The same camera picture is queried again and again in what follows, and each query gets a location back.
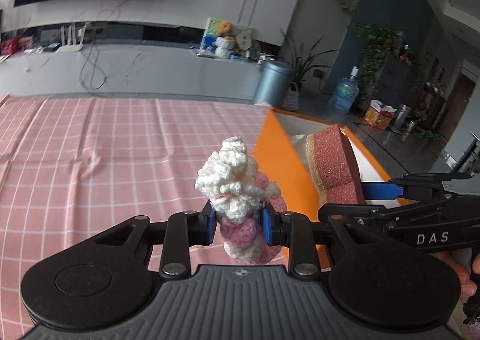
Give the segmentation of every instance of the pink checkered tablecloth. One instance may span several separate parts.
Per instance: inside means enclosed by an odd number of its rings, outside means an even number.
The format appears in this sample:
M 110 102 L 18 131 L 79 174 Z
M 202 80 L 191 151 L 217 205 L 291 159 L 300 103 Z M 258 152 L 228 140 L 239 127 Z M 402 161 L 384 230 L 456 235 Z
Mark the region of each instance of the pink checkered tablecloth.
M 269 106 L 155 99 L 0 97 L 0 337 L 32 323 L 19 285 L 34 263 L 138 214 L 205 204 L 197 170 L 223 139 L 254 149 Z M 238 264 L 219 233 L 199 263 Z M 149 268 L 158 269 L 160 247 Z M 276 258 L 275 264 L 282 260 Z

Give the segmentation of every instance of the power outlet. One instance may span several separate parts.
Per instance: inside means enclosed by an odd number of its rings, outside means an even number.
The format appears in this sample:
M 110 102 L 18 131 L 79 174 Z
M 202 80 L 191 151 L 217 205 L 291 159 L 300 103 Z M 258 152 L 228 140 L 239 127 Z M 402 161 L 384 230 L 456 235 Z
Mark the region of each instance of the power outlet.
M 86 41 L 91 41 L 95 37 L 96 39 L 102 39 L 107 37 L 107 22 L 88 22 L 87 28 L 85 30 L 85 37 Z
M 320 69 L 315 69 L 312 76 L 322 80 L 325 77 L 325 72 Z

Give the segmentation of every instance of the plush toy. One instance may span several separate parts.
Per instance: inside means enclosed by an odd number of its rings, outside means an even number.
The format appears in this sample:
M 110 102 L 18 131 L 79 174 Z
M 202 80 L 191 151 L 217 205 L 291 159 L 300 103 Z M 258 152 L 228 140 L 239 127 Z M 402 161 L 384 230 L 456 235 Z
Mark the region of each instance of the plush toy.
M 259 224 L 260 201 L 270 202 L 277 212 L 287 206 L 280 188 L 258 171 L 240 137 L 222 142 L 198 171 L 195 188 L 208 196 L 217 212 L 226 253 L 251 264 L 271 261 L 281 247 L 269 247 Z
M 217 25 L 217 35 L 220 37 L 230 36 L 233 31 L 233 26 L 228 21 L 221 21 Z

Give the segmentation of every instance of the red box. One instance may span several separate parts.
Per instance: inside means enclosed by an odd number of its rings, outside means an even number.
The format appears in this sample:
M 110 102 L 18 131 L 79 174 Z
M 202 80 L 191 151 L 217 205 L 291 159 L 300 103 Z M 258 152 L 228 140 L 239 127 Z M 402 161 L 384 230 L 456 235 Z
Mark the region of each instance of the red box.
M 10 38 L 1 43 L 2 54 L 14 54 L 18 52 L 18 37 Z

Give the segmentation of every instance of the blue wall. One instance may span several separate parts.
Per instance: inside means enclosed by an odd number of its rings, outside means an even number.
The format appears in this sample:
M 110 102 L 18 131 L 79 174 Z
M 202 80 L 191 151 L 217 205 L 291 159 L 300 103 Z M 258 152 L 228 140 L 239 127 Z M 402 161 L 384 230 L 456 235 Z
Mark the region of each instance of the blue wall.
M 363 46 L 357 38 L 356 24 L 377 24 L 402 30 L 410 49 L 420 53 L 433 17 L 434 12 L 426 0 L 358 0 L 351 25 L 322 92 L 331 94 L 337 81 L 360 64 Z

